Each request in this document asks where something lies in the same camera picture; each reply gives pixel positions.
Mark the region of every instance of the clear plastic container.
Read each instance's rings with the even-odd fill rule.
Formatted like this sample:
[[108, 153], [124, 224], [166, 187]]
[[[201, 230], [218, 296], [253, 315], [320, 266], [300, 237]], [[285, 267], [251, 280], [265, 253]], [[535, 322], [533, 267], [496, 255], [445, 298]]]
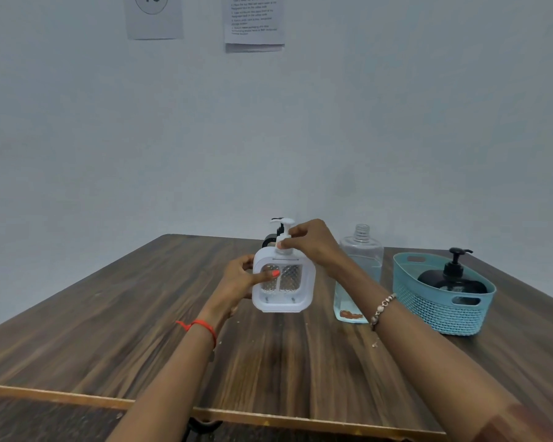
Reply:
[[[379, 282], [383, 267], [384, 248], [381, 243], [369, 235], [369, 231], [369, 225], [356, 225], [353, 236], [340, 240], [340, 248], [359, 264], [359, 267], [366, 271], [371, 278]], [[356, 307], [354, 301], [350, 299], [346, 290], [337, 282], [334, 290], [334, 315], [344, 322], [355, 324], [369, 322]]]

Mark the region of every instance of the beaded bracelet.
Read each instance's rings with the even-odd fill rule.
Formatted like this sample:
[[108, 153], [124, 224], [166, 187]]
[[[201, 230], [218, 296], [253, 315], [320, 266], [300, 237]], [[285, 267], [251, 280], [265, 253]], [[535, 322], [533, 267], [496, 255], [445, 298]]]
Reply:
[[389, 303], [391, 301], [393, 301], [393, 299], [395, 299], [395, 293], [392, 293], [391, 295], [386, 297], [383, 300], [383, 302], [381, 303], [381, 305], [379, 307], [377, 307], [377, 311], [375, 312], [375, 314], [371, 318], [371, 330], [373, 332], [375, 332], [375, 326], [379, 322], [379, 315], [381, 315], [381, 313], [383, 313], [383, 311], [385, 310], [385, 307], [387, 307], [389, 305]]

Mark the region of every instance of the black soap dispenser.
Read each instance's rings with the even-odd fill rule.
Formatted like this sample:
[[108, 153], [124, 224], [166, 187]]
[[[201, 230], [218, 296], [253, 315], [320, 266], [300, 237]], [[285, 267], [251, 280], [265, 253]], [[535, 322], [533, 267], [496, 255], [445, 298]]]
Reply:
[[463, 266], [459, 263], [459, 256], [472, 253], [471, 250], [451, 248], [453, 260], [447, 262], [445, 269], [428, 270], [423, 272], [418, 280], [426, 285], [455, 293], [487, 293], [487, 287], [479, 281], [474, 281], [463, 275]]

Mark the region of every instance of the blue basket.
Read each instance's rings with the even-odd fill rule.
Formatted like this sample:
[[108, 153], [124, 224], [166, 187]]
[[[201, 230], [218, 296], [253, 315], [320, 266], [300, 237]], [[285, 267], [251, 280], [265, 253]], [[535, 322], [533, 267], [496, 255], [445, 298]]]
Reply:
[[[393, 292], [408, 310], [446, 335], [474, 335], [481, 330], [496, 287], [486, 278], [464, 266], [468, 278], [482, 282], [485, 294], [440, 290], [418, 281], [427, 270], [442, 270], [450, 259], [426, 253], [398, 253], [393, 256]], [[460, 304], [463, 302], [477, 304]]]

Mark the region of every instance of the wooden table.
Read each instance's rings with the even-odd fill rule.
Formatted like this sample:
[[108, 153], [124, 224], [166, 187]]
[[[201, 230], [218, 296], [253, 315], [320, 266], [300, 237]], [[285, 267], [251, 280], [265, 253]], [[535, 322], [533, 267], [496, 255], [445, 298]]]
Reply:
[[[0, 395], [129, 408], [183, 337], [175, 320], [194, 319], [225, 263], [259, 246], [164, 235], [1, 324]], [[404, 250], [386, 248], [387, 289], [392, 257]], [[463, 262], [498, 293], [480, 334], [450, 340], [553, 422], [553, 298], [472, 256]], [[446, 440], [377, 335], [334, 318], [333, 290], [319, 270], [302, 313], [262, 313], [244, 301], [219, 337], [193, 415]]]

